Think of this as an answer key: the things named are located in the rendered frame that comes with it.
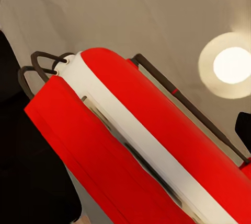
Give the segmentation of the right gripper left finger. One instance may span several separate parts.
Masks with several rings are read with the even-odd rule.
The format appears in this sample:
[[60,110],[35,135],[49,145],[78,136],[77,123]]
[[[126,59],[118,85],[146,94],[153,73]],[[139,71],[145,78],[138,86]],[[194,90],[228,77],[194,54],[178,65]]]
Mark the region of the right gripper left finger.
[[21,112],[0,118],[0,174],[26,131],[24,115]]

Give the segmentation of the radio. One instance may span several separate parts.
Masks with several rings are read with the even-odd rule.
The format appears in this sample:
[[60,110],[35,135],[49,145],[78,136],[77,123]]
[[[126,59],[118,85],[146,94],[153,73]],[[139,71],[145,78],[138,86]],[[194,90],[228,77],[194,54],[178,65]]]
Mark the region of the radio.
[[[41,68],[37,56],[54,61]],[[115,224],[251,224],[246,158],[141,53],[35,51],[18,71],[24,111]],[[141,64],[244,163],[238,167],[143,73]],[[37,71],[34,95],[24,73]],[[48,78],[46,73],[53,74]]]

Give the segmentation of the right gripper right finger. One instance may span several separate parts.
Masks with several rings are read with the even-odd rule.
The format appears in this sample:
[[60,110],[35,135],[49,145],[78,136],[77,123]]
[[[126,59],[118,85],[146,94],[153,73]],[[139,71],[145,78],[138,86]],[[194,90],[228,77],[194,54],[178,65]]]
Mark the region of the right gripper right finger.
[[251,114],[240,112],[235,123],[235,132],[251,153]]

